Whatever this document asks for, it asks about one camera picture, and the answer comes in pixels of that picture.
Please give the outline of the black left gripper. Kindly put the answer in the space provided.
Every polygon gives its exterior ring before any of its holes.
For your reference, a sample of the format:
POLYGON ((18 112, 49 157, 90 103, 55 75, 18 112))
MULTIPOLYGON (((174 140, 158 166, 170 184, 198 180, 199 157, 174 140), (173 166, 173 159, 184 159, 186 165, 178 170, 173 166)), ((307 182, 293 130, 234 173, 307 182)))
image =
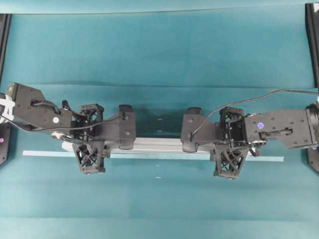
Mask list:
POLYGON ((119 142, 119 113, 103 119, 104 108, 99 104, 80 107, 72 114, 71 129, 63 140, 72 144, 80 171, 84 174, 105 173, 104 142, 119 142))

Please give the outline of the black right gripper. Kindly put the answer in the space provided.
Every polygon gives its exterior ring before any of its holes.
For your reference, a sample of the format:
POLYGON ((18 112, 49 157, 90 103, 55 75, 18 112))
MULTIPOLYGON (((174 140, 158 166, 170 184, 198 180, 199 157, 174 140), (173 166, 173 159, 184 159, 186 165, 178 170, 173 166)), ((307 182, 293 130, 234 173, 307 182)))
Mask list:
POLYGON ((249 143, 244 135, 244 126, 238 120, 244 115, 243 109, 224 107, 219 111, 220 122, 206 121, 196 133, 196 148, 201 146, 214 149, 214 176, 228 179, 239 177, 248 155, 249 143))

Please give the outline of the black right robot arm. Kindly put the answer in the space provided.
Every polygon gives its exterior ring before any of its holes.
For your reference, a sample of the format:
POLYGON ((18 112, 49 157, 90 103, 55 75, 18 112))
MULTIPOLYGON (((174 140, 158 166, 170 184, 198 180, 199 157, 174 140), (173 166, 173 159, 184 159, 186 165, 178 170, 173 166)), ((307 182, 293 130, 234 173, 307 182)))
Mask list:
POLYGON ((210 140, 214 147, 214 176, 239 177, 248 154, 258 157, 269 140, 278 140, 287 148, 309 148, 319 144, 319 105, 305 109, 277 110, 245 115, 242 109, 225 107, 220 122, 214 125, 210 140))

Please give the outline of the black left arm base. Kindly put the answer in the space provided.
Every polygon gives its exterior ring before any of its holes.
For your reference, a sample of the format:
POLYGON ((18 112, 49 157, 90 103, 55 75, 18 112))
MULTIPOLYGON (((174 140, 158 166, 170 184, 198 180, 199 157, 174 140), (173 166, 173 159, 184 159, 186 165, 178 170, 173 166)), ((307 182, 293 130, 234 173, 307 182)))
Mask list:
POLYGON ((0 124, 0 165, 3 165, 8 157, 9 143, 11 136, 11 124, 0 124))

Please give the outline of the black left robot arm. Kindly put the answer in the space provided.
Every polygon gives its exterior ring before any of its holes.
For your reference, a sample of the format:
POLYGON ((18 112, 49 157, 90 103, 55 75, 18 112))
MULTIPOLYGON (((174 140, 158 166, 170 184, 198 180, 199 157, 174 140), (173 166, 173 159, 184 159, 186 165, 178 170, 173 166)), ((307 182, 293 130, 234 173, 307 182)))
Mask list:
POLYGON ((84 174, 103 173, 105 143, 97 139, 104 108, 98 104, 81 106, 79 112, 63 100, 62 106, 45 99, 41 90, 12 83, 0 95, 0 121, 27 132, 42 132, 70 143, 80 171, 84 174))

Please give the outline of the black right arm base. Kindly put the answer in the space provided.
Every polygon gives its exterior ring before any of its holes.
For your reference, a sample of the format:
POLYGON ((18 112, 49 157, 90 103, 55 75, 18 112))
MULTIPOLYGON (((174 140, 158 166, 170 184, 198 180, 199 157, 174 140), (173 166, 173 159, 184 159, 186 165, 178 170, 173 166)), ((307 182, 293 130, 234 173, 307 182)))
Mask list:
POLYGON ((308 165, 317 173, 319 173, 319 148, 310 147, 307 149, 308 165))

